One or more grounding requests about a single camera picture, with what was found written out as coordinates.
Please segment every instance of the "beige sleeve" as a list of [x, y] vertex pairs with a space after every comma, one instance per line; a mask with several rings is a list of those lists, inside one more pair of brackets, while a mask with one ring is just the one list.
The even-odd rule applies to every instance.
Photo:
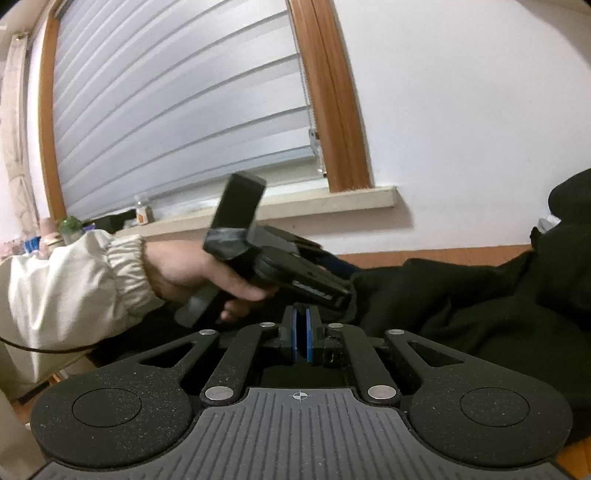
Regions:
[[[57, 248], [49, 260], [22, 256], [0, 264], [0, 336], [18, 345], [91, 345], [161, 305], [144, 273], [139, 236], [116, 239], [92, 231]], [[79, 357], [0, 344], [0, 388], [9, 398], [20, 396]]]

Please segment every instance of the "gray textured surface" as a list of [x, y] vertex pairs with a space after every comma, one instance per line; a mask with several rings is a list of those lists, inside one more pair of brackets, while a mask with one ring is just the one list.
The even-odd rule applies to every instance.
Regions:
[[478, 471], [439, 458], [391, 408], [360, 403], [351, 390], [253, 388], [230, 407], [206, 410], [161, 457], [119, 472], [80, 472], [55, 463], [36, 480], [403, 479], [560, 480], [552, 464]]
[[313, 156], [285, 0], [74, 0], [53, 115], [64, 201], [80, 218]]

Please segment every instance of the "zebra blind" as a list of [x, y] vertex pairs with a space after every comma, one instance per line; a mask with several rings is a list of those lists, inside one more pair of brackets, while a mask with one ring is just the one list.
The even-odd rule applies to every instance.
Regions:
[[54, 74], [71, 215], [313, 156], [285, 0], [73, 0]]

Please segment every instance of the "person's hand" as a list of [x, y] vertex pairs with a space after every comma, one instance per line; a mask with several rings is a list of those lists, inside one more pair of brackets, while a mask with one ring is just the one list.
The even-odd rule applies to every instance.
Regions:
[[272, 294], [272, 291], [249, 284], [226, 264], [206, 253], [197, 242], [146, 243], [144, 270], [154, 293], [164, 300], [185, 303], [208, 280], [235, 296], [236, 299], [224, 305], [220, 315], [224, 322], [245, 317], [253, 305]]

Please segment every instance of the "black cable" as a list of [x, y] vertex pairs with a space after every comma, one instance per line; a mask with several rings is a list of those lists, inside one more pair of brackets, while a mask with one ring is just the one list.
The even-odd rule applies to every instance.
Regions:
[[92, 350], [100, 345], [100, 342], [99, 342], [99, 343], [93, 343], [92, 345], [78, 346], [76, 348], [69, 348], [66, 350], [45, 350], [43, 348], [31, 348], [28, 346], [17, 345], [16, 343], [12, 343], [10, 340], [6, 340], [5, 338], [2, 338], [2, 337], [0, 337], [0, 342], [6, 343], [6, 345], [11, 346], [13, 348], [17, 348], [19, 350], [25, 350], [26, 352], [50, 353], [50, 354], [55, 354], [55, 355], [65, 355], [67, 353], [84, 352], [86, 350]]

